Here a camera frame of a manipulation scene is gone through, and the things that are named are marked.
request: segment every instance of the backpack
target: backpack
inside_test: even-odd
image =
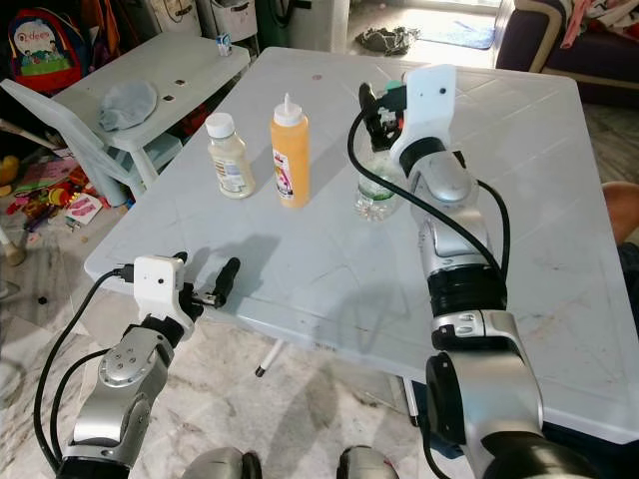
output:
[[[56,93],[88,73],[90,52],[70,17],[25,8],[9,24],[11,72],[17,83]]]

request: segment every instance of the sofa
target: sofa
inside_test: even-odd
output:
[[[639,43],[585,32],[560,48],[570,0],[503,0],[495,22],[495,67],[576,80],[584,103],[639,108]]]

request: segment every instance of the bottle label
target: bottle label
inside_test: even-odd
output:
[[[227,192],[239,193],[247,185],[237,165],[220,160],[215,160],[215,164],[218,180]]]
[[[285,200],[293,199],[293,182],[291,180],[291,169],[289,168],[289,158],[273,148],[273,161],[276,164],[276,184],[278,192]]]

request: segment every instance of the white plastic table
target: white plastic table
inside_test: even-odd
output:
[[[106,145],[129,152],[148,187],[158,173],[144,151],[145,145],[217,92],[250,61],[249,52],[241,47],[234,46],[230,56],[221,57],[214,40],[188,33],[161,33],[73,84],[55,100],[75,113]],[[135,79],[155,87],[155,111],[134,128],[104,131],[98,123],[104,95],[115,84]]]
[[[247,142],[257,191],[241,201],[219,192],[201,129],[89,256],[87,272],[185,250],[187,278],[210,287],[236,255],[229,320],[423,381],[432,316],[417,226],[406,204],[381,224],[355,215],[357,176],[345,152],[359,84],[379,90],[414,67],[268,49],[219,108]],[[311,121],[313,191],[301,210],[280,206],[273,179],[269,121],[285,92]],[[574,82],[460,68],[451,135],[509,207],[509,310],[545,419],[617,443],[639,438],[637,332]],[[494,203],[482,194],[479,205],[500,245]]]

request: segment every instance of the bottle cap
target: bottle cap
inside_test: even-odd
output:
[[[207,117],[205,125],[211,138],[226,138],[236,130],[233,117],[228,113],[212,113]]]
[[[276,106],[273,119],[282,127],[294,127],[302,122],[304,113],[300,105],[291,103],[291,96],[286,93],[284,95],[284,102]]]

